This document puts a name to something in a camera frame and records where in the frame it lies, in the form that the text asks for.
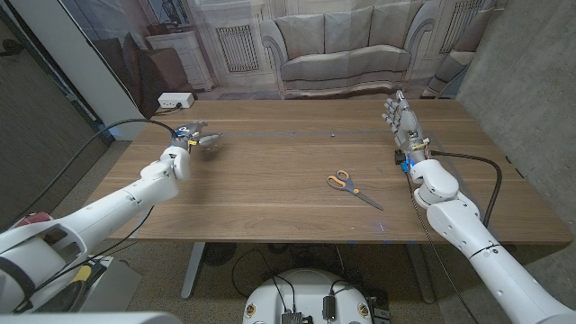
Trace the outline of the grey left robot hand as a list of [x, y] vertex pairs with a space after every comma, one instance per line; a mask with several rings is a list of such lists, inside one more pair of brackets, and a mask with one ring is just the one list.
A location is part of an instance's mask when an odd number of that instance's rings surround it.
[[186, 149], [188, 152], [193, 148], [199, 148], [202, 151], [215, 150], [218, 147], [218, 142], [222, 139], [223, 134], [203, 134], [203, 128], [207, 126], [207, 121], [192, 121], [177, 127], [171, 145], [181, 149]]

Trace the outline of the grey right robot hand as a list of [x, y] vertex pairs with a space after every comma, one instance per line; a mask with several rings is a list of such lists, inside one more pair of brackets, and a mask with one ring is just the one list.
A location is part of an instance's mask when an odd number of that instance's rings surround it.
[[412, 165], [426, 160], [429, 139], [425, 137], [404, 93], [398, 90], [394, 99], [386, 100], [384, 109], [382, 118], [391, 128], [395, 143], [405, 158]]

